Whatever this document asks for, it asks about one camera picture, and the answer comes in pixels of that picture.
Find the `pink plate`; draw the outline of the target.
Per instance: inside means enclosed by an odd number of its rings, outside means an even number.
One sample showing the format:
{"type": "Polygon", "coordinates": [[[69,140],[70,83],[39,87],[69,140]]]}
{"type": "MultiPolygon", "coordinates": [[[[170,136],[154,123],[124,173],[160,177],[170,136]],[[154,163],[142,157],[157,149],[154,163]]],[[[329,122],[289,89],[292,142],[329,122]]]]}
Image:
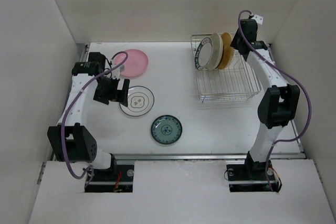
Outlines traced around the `pink plate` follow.
{"type": "Polygon", "coordinates": [[[128,58],[125,61],[124,70],[121,71],[123,77],[138,77],[143,74],[149,64],[149,59],[147,55],[138,49],[128,49],[126,50],[128,58]]]}

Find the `yellow plate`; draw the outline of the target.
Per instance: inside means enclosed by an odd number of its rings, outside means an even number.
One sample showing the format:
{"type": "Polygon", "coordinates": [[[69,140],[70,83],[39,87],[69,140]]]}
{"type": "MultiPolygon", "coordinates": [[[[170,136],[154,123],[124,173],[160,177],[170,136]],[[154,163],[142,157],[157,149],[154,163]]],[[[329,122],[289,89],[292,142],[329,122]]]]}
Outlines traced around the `yellow plate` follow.
{"type": "Polygon", "coordinates": [[[221,39],[223,42],[223,55],[217,69],[225,69],[229,66],[233,59],[234,48],[231,46],[233,38],[230,33],[223,33],[221,35],[221,39]]]}

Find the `cream white plate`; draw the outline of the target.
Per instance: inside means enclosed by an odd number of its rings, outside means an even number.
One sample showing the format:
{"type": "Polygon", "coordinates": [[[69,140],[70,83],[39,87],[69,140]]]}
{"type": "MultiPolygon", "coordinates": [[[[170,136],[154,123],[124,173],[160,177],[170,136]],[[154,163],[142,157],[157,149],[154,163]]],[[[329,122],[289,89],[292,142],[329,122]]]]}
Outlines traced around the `cream white plate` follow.
{"type": "Polygon", "coordinates": [[[206,66],[207,70],[214,70],[220,63],[223,55],[223,40],[218,33],[213,33],[210,36],[212,40],[212,53],[210,60],[206,66]]]}

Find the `white plate green rim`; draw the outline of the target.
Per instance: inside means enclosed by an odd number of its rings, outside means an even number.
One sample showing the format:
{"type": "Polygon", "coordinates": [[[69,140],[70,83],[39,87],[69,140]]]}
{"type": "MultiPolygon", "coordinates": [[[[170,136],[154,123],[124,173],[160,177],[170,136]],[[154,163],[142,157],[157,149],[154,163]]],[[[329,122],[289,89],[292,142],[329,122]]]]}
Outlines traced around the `white plate green rim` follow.
{"type": "Polygon", "coordinates": [[[197,47],[194,57],[195,69],[203,70],[210,61],[213,52],[213,41],[205,37],[197,47]]]}

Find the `blue floral small plate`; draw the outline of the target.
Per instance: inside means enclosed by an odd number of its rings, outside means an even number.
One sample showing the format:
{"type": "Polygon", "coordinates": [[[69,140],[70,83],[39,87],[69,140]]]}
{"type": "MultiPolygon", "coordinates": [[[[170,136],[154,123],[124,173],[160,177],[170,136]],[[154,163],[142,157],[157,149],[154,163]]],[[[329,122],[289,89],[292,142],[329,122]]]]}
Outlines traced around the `blue floral small plate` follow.
{"type": "Polygon", "coordinates": [[[182,136],[183,127],[181,121],[172,115],[161,115],[151,124],[152,138],[161,145],[172,145],[182,136]]]}

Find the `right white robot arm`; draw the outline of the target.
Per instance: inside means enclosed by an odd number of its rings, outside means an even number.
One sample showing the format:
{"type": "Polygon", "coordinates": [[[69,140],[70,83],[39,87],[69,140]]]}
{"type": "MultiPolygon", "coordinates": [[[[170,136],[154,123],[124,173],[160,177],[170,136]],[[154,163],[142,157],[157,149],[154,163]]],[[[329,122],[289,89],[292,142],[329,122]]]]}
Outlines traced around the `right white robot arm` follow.
{"type": "Polygon", "coordinates": [[[251,66],[264,91],[257,109],[259,130],[243,165],[244,175],[249,180],[266,179],[269,151],[283,128],[295,117],[300,96],[299,87],[290,85],[275,68],[268,47],[257,40],[257,30],[256,20],[242,19],[231,43],[251,66]]]}

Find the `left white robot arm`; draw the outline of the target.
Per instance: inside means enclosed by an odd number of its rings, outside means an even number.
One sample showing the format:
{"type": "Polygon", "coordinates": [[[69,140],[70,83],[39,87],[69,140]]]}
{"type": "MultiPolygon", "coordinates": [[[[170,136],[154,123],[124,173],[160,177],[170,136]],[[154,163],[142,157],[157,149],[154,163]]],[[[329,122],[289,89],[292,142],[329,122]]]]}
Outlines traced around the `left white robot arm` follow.
{"type": "Polygon", "coordinates": [[[64,162],[71,176],[82,179],[86,174],[99,174],[105,180],[117,176],[118,168],[113,164],[113,156],[103,152],[97,141],[86,128],[89,105],[92,101],[108,105],[116,102],[128,106],[129,79],[123,80],[118,88],[119,74],[129,58],[125,51],[116,53],[123,60],[105,68],[106,57],[100,52],[89,54],[88,61],[76,62],[71,71],[71,89],[65,109],[57,125],[47,131],[49,142],[56,160],[64,162]]]}

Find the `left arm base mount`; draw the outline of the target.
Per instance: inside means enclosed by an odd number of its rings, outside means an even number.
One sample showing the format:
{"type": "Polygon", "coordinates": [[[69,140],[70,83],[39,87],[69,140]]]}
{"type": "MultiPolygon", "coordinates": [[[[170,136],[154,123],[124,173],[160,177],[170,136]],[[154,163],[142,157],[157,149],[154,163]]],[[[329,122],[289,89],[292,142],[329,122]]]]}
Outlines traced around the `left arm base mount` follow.
{"type": "Polygon", "coordinates": [[[112,169],[95,169],[93,179],[85,187],[86,193],[132,193],[134,165],[117,165],[112,169]]]}

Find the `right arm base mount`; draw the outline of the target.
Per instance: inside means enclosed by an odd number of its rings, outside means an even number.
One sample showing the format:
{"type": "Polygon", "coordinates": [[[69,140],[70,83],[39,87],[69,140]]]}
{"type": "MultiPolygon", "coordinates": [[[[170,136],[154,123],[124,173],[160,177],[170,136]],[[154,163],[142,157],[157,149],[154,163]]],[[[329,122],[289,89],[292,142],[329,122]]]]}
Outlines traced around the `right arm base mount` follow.
{"type": "Polygon", "coordinates": [[[224,177],[228,180],[231,193],[275,192],[282,189],[281,179],[269,168],[266,178],[265,168],[248,170],[245,164],[226,165],[224,177]]]}

